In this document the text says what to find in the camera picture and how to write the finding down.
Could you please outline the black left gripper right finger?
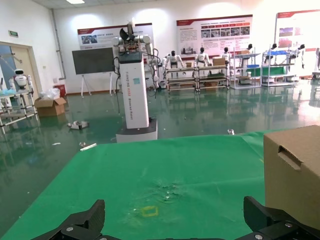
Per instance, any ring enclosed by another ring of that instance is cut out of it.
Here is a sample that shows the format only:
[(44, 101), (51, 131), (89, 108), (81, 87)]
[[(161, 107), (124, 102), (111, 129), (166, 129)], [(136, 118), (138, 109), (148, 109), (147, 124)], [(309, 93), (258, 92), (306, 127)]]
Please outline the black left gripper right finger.
[(243, 217), (251, 233), (240, 240), (318, 240), (320, 231), (281, 209), (266, 207), (252, 196), (243, 199)]

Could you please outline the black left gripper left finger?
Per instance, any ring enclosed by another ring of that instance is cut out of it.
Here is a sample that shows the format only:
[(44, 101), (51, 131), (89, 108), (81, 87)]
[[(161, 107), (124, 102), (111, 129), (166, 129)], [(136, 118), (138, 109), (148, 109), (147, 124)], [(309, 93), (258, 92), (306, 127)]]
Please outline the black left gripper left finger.
[(57, 228), (35, 240), (106, 240), (102, 234), (106, 217), (105, 201), (98, 199), (88, 210), (69, 215)]

